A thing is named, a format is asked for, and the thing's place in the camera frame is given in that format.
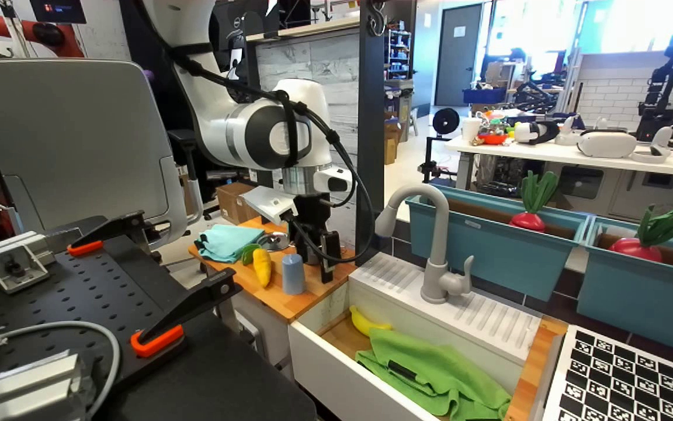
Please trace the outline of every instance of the white sink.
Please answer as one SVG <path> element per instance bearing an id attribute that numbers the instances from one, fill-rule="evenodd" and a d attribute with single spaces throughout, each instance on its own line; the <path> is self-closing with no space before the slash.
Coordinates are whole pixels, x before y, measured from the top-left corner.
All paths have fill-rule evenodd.
<path id="1" fill-rule="evenodd" d="M 341 419 L 434 419 L 322 338 L 359 306 L 373 321 L 434 345 L 449 345 L 514 391 L 539 317 L 470 293 L 449 305 L 421 299 L 422 270 L 377 256 L 351 280 L 288 328 L 294 380 Z"/>

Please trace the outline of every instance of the faucet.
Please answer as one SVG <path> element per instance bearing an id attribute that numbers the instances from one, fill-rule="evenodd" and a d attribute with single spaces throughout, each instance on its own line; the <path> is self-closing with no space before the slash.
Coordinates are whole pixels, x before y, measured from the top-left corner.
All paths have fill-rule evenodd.
<path id="1" fill-rule="evenodd" d="M 382 215 L 377 218 L 377 235 L 390 236 L 398 223 L 398 208 L 408 194 L 421 194 L 434 203 L 434 229 L 433 229 L 433 245 L 429 257 L 426 263 L 426 279 L 422 279 L 422 299 L 433 305 L 446 301 L 449 294 L 463 294 L 471 290 L 471 265 L 475 256 L 470 256 L 463 266 L 466 274 L 449 274 L 446 266 L 446 249 L 449 249 L 449 200 L 433 186 L 414 186 L 398 190 Z"/>

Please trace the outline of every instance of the green towel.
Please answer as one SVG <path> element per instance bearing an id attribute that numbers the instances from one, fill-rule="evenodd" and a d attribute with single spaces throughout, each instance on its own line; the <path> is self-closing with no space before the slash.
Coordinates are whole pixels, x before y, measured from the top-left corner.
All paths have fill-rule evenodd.
<path id="1" fill-rule="evenodd" d="M 452 347 L 393 331 L 369 335 L 358 362 L 434 416 L 454 421 L 502 419 L 509 394 Z"/>
<path id="2" fill-rule="evenodd" d="M 240 251 L 262 235 L 262 229 L 214 224 L 199 236 L 200 256 L 214 263 L 238 263 Z"/>

